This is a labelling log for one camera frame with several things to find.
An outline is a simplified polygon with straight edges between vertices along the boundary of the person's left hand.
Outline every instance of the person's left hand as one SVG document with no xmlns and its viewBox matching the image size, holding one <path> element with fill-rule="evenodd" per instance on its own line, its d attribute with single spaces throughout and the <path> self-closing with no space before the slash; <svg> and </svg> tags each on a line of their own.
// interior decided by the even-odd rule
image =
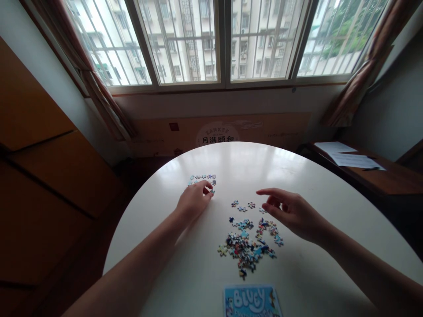
<svg viewBox="0 0 423 317">
<path fill-rule="evenodd" d="M 213 189 L 213 186 L 206 180 L 188 186 L 179 198 L 174 212 L 183 221 L 192 222 L 203 213 L 213 197 L 213 193 L 207 188 Z"/>
</svg>

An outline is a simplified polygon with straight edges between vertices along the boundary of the brown curtain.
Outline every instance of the brown curtain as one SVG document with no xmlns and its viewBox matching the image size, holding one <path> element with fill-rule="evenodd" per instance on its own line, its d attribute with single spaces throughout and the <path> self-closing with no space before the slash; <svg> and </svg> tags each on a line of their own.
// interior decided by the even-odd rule
<svg viewBox="0 0 423 317">
<path fill-rule="evenodd" d="M 73 27 L 64 1 L 32 0 L 32 3 L 81 76 L 89 96 L 111 134 L 118 141 L 130 140 L 136 132 L 95 72 Z"/>
<path fill-rule="evenodd" d="M 339 97 L 326 111 L 322 124 L 326 126 L 350 126 L 353 116 L 366 93 L 376 79 L 385 56 L 422 0 L 391 0 L 387 12 L 375 31 L 366 61 L 353 75 Z"/>
</svg>

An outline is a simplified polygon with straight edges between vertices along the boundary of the white wall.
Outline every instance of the white wall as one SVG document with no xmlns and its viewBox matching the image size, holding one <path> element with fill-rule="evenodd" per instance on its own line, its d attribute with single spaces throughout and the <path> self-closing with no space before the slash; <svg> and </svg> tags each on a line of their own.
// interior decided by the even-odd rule
<svg viewBox="0 0 423 317">
<path fill-rule="evenodd" d="M 328 141 L 336 128 L 323 127 L 319 120 L 344 85 L 199 92 L 116 97 L 123 112 L 133 119 L 193 118 L 237 114 L 312 112 L 305 141 Z"/>
<path fill-rule="evenodd" d="M 396 161 L 423 138 L 423 29 L 372 89 L 343 139 Z"/>
<path fill-rule="evenodd" d="M 0 36 L 109 165 L 129 156 L 126 144 L 115 142 L 85 103 L 19 1 L 2 1 Z"/>
</svg>

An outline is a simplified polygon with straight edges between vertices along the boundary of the tree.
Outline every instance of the tree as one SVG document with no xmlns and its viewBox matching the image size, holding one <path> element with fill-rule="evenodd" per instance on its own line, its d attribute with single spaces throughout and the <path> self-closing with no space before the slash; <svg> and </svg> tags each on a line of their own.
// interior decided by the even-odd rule
<svg viewBox="0 0 423 317">
<path fill-rule="evenodd" d="M 362 1 L 362 8 L 353 26 L 351 35 L 347 39 L 345 49 L 342 52 L 343 55 L 359 52 L 364 48 L 388 0 L 340 0 L 337 8 L 335 7 L 332 12 L 328 10 L 331 18 L 327 19 L 327 23 L 330 24 L 330 21 L 333 20 L 331 30 L 327 30 L 330 32 L 329 36 L 345 37 L 349 32 L 354 21 L 354 16 Z M 345 40 L 342 38 L 331 39 L 326 43 L 322 57 L 328 59 L 337 56 Z"/>
</svg>

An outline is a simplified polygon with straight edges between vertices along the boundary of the white oval table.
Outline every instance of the white oval table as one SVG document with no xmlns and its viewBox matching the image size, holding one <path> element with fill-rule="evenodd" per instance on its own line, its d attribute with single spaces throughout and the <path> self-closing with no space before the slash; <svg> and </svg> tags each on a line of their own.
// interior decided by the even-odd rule
<svg viewBox="0 0 423 317">
<path fill-rule="evenodd" d="M 281 223 L 285 245 L 263 238 L 277 258 L 264 256 L 243 281 L 237 259 L 220 257 L 218 246 L 229 223 L 248 218 L 255 227 L 266 201 L 255 191 L 277 187 L 300 193 L 326 219 L 381 259 L 423 284 L 423 264 L 399 232 L 357 190 L 318 164 L 280 148 L 248 142 L 211 144 L 173 159 L 140 188 L 111 241 L 104 274 L 140 243 L 176 206 L 191 175 L 216 174 L 215 196 L 195 226 L 179 239 L 177 251 L 144 305 L 142 316 L 223 316 L 223 289 L 234 284 L 272 284 L 282 314 L 289 316 L 374 316 L 376 308 L 337 262 Z M 231 208 L 256 203 L 240 212 Z"/>
</svg>

